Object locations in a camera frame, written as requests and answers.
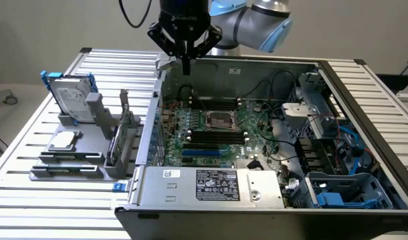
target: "power supply label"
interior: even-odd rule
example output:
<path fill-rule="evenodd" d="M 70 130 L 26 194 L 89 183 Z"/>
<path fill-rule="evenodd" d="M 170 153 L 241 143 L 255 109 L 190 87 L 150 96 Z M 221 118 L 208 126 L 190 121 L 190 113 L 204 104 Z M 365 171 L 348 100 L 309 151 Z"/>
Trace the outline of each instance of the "power supply label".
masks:
<path fill-rule="evenodd" d="M 196 170 L 198 201 L 240 201 L 237 171 Z"/>

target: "aluminum extrusion table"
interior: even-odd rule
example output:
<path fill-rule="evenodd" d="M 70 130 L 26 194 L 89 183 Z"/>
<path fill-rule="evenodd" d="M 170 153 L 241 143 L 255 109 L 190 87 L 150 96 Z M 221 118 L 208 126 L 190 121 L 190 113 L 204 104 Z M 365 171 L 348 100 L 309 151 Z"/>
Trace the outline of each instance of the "aluminum extrusion table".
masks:
<path fill-rule="evenodd" d="M 121 113 L 120 89 L 128 89 L 130 110 L 144 123 L 157 79 L 157 55 L 92 49 L 77 55 L 65 74 L 94 74 L 102 104 L 113 114 Z M 408 109 L 367 65 L 324 60 L 408 169 Z M 128 193 L 112 192 L 113 183 L 29 180 L 30 167 L 58 125 L 58 111 L 49 94 L 0 158 L 0 239 L 130 239 L 113 214 L 113 208 L 126 204 Z M 377 239 L 397 239 L 403 234 L 401 239 L 408 239 L 408 233 L 392 234 Z"/>

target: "sticker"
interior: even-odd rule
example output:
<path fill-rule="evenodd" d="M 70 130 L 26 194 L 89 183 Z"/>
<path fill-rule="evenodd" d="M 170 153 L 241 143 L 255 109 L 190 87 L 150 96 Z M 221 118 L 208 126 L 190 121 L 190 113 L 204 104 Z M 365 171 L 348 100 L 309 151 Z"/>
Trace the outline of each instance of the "sticker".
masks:
<path fill-rule="evenodd" d="M 57 94 L 60 96 L 60 104 L 64 106 L 64 110 L 69 116 L 78 122 L 93 122 L 93 116 L 89 106 L 86 105 L 85 98 L 89 92 L 82 93 L 77 89 L 57 88 Z"/>
<path fill-rule="evenodd" d="M 240 201 L 237 171 L 196 170 L 196 199 Z"/>
<path fill-rule="evenodd" d="M 180 170 L 164 170 L 162 178 L 180 178 Z"/>
<path fill-rule="evenodd" d="M 229 74 L 241 74 L 241 69 L 240 68 L 229 68 Z"/>

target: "hard drive label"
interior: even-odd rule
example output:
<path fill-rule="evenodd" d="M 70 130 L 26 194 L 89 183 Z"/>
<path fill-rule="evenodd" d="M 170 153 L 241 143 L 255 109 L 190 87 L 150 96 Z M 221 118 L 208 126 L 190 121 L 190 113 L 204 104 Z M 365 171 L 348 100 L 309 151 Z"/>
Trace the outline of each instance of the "hard drive label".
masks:
<path fill-rule="evenodd" d="M 61 108 L 65 114 L 69 114 L 78 122 L 92 123 L 94 121 L 90 108 L 86 105 L 86 95 L 90 93 L 81 92 L 78 89 L 70 89 L 60 87 L 56 89 L 58 97 L 61 99 Z"/>
<path fill-rule="evenodd" d="M 237 171 L 196 170 L 196 199 L 240 201 Z"/>

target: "blue tab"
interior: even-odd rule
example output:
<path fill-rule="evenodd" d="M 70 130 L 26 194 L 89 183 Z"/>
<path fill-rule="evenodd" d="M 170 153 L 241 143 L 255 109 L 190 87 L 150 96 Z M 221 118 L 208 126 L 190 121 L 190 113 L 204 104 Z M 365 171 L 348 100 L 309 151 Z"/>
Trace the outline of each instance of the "blue tab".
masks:
<path fill-rule="evenodd" d="M 40 75 L 41 75 L 41 81 L 45 84 L 46 90 L 50 91 L 52 88 L 50 88 L 49 80 L 46 79 L 46 71 L 45 70 L 41 71 Z"/>
<path fill-rule="evenodd" d="M 60 78 L 64 77 L 64 73 L 62 72 L 50 72 L 46 77 L 52 78 L 52 79 L 60 79 Z"/>
<path fill-rule="evenodd" d="M 344 202 L 337 192 L 323 192 L 316 195 L 316 199 L 324 209 L 372 209 L 379 202 L 376 199 L 364 202 Z"/>
<path fill-rule="evenodd" d="M 88 80 L 89 80 L 90 91 L 92 91 L 93 93 L 98 93 L 94 75 L 93 75 L 92 73 L 89 73 L 89 74 L 86 75 L 86 77 L 88 77 Z"/>
<path fill-rule="evenodd" d="M 122 192 L 125 192 L 125 188 L 126 188 L 126 185 L 124 183 L 114 183 L 113 187 L 112 187 L 112 192 L 113 193 L 122 193 Z"/>

